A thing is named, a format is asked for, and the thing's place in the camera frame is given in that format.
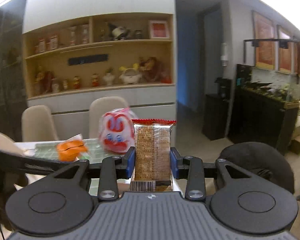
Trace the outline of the wafer biscuit packet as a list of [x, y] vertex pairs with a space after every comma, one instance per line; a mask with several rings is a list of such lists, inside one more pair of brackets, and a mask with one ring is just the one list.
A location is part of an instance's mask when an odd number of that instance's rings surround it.
[[135, 167], [129, 190], [172, 191], [171, 131], [176, 121], [133, 119], [132, 122], [135, 133]]

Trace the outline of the green checked tablecloth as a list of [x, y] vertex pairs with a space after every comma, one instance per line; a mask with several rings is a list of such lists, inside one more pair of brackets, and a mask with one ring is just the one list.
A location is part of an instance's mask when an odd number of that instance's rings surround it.
[[87, 159], [89, 163], [101, 163], [109, 156], [97, 139], [69, 139], [67, 141], [16, 142], [26, 156], [63, 162]]

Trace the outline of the cream cartoon tote bag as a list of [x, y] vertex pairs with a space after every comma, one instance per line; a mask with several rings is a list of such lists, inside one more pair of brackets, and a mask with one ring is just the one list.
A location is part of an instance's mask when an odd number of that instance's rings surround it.
[[[11, 152], [17, 155], [24, 155], [24, 152], [21, 148], [14, 144], [14, 141], [8, 136], [0, 133], [0, 150]], [[16, 187], [17, 190], [25, 187], [35, 181], [40, 179], [37, 175], [32, 174], [5, 174], [5, 187]]]

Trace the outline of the red rabbit snack bag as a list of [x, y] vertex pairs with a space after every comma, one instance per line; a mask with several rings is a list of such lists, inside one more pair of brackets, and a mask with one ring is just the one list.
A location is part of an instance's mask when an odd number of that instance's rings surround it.
[[116, 115], [106, 122], [98, 140], [104, 150], [124, 154], [135, 145], [132, 120], [137, 116], [129, 107], [113, 110], [113, 113]]

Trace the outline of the orange tissue box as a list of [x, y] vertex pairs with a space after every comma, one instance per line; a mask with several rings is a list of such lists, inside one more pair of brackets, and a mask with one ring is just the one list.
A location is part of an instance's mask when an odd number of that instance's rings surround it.
[[72, 162], [79, 158], [83, 153], [88, 153], [89, 150], [83, 141], [81, 134], [78, 134], [70, 139], [60, 142], [56, 146], [58, 160]]

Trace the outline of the beige dining chair left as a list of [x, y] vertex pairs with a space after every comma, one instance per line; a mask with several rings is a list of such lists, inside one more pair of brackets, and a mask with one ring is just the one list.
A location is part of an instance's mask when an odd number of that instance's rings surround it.
[[22, 114], [21, 131], [23, 142], [59, 140], [49, 107], [32, 106]]

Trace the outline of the black jacket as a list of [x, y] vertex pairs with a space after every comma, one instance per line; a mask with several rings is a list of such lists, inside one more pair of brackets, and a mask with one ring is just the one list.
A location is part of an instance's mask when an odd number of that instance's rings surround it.
[[294, 173], [281, 153], [261, 142], [243, 142], [226, 147], [219, 155], [233, 164], [250, 171], [294, 193]]

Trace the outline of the black aquarium cabinet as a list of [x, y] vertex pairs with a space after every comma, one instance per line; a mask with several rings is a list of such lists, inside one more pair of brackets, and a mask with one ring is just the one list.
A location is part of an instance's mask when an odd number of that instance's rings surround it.
[[238, 64], [228, 138], [234, 144], [262, 142], [288, 152], [298, 117], [299, 102], [270, 82], [253, 82], [252, 67]]

